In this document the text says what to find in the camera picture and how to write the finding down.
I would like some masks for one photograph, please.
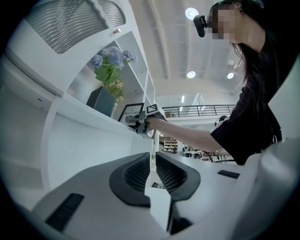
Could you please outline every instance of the neck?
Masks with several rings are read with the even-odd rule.
[[[242,33],[242,42],[260,53],[266,38],[265,30],[252,18],[245,15],[245,27]]]

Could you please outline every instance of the short sleeve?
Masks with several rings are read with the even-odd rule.
[[[247,158],[255,153],[253,141],[257,137],[254,129],[256,118],[249,108],[243,109],[246,107],[246,99],[247,90],[243,88],[236,108],[229,119],[224,120],[218,128],[211,132],[211,136],[239,165],[243,165]]]

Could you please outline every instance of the hand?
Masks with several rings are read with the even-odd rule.
[[[149,126],[149,131],[156,129],[156,123],[161,120],[158,118],[154,118],[154,117],[147,117],[145,119],[145,122],[148,124]]]

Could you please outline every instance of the long dark hair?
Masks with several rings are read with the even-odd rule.
[[[273,39],[276,39],[276,36],[274,35],[274,29],[265,21],[266,19],[264,17],[263,9],[254,0],[224,0],[213,5],[210,9],[209,19],[209,26],[213,28],[213,33],[218,32],[216,26],[214,26],[211,22],[212,19],[214,23],[217,21],[218,10],[228,8],[228,6],[226,6],[225,4],[228,5],[238,2],[241,4],[241,12],[243,14],[246,14],[250,18],[255,20],[265,30],[266,35],[270,36]],[[261,69],[261,66],[257,65],[257,60],[260,57],[260,55],[244,43],[232,43],[232,46],[237,55],[240,56],[245,63],[244,81],[246,82],[245,87],[247,88],[247,104],[248,106],[251,105],[251,107],[253,107],[253,112],[258,117],[258,112],[261,109],[263,109],[263,111],[266,111],[268,103],[268,100],[266,100],[265,98],[266,90],[264,79],[262,79],[262,77],[259,74],[257,74],[259,72],[258,69]],[[245,106],[239,109],[238,112],[242,113],[243,110],[245,110]]]

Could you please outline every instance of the black t-shirt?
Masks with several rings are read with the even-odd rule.
[[[287,39],[285,36],[274,40],[266,34],[265,44],[256,59],[259,67],[252,76],[260,75],[263,79],[266,92],[263,99],[266,103],[286,79],[297,57],[295,45]],[[243,165],[250,155],[270,146],[275,138],[281,140],[280,126],[270,108],[259,108],[255,112],[253,103],[248,102],[251,91],[257,92],[253,86],[246,84],[230,118],[211,133],[239,165]]]

